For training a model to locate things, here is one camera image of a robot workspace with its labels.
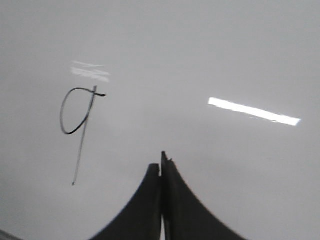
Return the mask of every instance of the white surface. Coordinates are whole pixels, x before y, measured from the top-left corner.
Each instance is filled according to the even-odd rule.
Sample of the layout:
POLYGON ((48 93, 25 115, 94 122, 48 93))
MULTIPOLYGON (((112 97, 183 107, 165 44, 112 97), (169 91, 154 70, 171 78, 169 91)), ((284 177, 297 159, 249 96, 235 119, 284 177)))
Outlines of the white surface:
MULTIPOLYGON (((0 229, 87 240, 166 151, 245 238, 317 239, 319 12, 311 0, 2 2, 0 229), (94 85, 107 97, 95 99, 71 186, 81 131, 62 133, 60 107, 72 88, 94 85), (209 98, 301 121, 274 123, 209 98)), ((89 99, 72 94, 68 129, 89 99)))

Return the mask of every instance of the black marker line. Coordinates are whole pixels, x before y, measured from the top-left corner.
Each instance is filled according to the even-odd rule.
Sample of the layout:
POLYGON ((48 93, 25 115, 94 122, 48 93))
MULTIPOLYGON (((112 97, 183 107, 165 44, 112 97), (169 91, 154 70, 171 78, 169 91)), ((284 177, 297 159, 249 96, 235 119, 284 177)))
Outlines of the black marker line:
POLYGON ((89 89, 82 88, 82 87, 73 88, 66 94, 66 96, 64 97, 64 100, 62 102, 62 105, 61 105, 60 127, 61 127, 61 130, 62 130, 62 132, 64 134, 66 134, 66 135, 74 134, 84 124, 72 186, 74 186, 76 184, 76 181, 77 181, 78 172, 79 172, 79 166, 80 166, 81 153, 82 153, 82 149, 83 149, 83 146, 84 146, 84 140, 85 140, 85 134, 86 134, 87 125, 88 125, 89 115, 90 115, 91 109, 92 109, 92 107, 94 105, 95 97, 96 96, 99 96, 99 97, 105 97, 106 96, 106 94, 99 94, 99 93, 96 93, 96 91, 97 91, 97 86, 94 86, 93 90, 89 90, 89 89), (82 122, 74 130, 66 131, 65 126, 64 126, 64 108, 65 108, 65 104, 66 104, 66 101, 67 101, 69 95, 75 90, 84 90, 84 91, 87 91, 89 93, 92 93, 91 100, 90 100, 90 104, 89 104, 89 107, 88 107, 88 111, 87 111, 84 119, 82 120, 82 122))

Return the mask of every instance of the black plastic piece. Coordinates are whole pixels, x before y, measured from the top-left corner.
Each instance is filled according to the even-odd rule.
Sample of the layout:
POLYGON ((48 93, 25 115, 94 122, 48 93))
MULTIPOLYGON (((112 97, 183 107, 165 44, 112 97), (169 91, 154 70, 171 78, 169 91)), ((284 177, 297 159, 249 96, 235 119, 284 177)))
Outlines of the black plastic piece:
POLYGON ((202 205, 164 151, 161 175, 166 240, 244 240, 202 205))
POLYGON ((120 214, 91 240, 159 240, 161 179, 159 165, 150 164, 132 199, 120 214))

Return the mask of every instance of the dark curved shape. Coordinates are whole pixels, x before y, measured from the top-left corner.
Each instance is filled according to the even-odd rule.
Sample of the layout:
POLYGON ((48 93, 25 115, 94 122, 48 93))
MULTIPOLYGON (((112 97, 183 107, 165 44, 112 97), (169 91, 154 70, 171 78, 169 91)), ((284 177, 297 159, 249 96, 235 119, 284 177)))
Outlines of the dark curved shape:
POLYGON ((120 214, 91 240, 159 240, 161 179, 159 165, 150 164, 132 199, 120 214))
POLYGON ((166 240, 245 240, 201 204, 164 151, 161 174, 166 240))

